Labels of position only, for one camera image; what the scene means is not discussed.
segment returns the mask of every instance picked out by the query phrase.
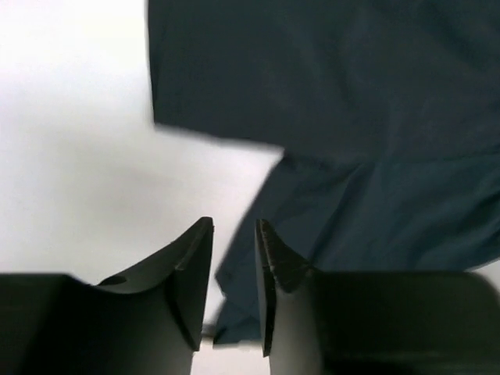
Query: white surface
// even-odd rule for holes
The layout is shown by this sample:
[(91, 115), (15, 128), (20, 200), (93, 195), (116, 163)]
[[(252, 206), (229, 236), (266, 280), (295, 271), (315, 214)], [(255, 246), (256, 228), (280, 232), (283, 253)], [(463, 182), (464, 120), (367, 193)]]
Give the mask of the white surface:
[[(200, 216), (214, 270), (278, 158), (152, 129), (143, 0), (0, 0), (0, 272), (97, 282)], [(207, 320), (221, 300), (212, 280)], [(204, 347), (193, 373), (266, 373), (234, 350)]]

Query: cloth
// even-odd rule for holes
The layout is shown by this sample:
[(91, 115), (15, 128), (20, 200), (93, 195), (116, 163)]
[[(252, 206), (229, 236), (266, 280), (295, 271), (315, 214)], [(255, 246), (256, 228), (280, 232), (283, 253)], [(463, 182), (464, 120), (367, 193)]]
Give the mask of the cloth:
[(500, 2), (149, 0), (154, 119), (283, 146), (217, 280), (259, 336), (253, 227), (326, 270), (500, 256)]
[(321, 270), (467, 270), (500, 256), (500, 155), (339, 164), (287, 155), (217, 273), (216, 344), (260, 337), (254, 226)]

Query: black plastic part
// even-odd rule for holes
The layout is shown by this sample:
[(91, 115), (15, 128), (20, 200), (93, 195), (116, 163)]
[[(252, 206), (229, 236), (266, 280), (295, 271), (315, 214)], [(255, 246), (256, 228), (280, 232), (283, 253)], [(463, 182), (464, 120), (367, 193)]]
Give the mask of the black plastic part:
[(0, 276), (0, 374), (188, 375), (199, 349), (213, 221), (98, 286)]
[(272, 375), (500, 373), (496, 290), (472, 273), (324, 273), (256, 228)]

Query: white background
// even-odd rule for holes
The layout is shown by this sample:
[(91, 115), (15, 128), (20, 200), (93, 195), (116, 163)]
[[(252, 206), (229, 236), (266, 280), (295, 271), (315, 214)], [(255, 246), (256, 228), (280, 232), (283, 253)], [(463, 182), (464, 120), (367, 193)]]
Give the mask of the white background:
[[(0, 0), (0, 272), (99, 282), (200, 216), (216, 269), (280, 152), (155, 132), (146, 40), (144, 0)], [(207, 320), (221, 301), (212, 280)], [(193, 373), (266, 373), (260, 357), (205, 347)]]

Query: white table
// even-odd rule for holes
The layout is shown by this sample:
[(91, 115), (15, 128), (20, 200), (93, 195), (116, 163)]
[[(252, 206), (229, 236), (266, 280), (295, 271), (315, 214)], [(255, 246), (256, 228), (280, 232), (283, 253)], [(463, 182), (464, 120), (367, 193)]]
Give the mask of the white table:
[(216, 270), (280, 152), (155, 131), (145, 27), (144, 0), (0, 0), (0, 272), (98, 282), (200, 216)]

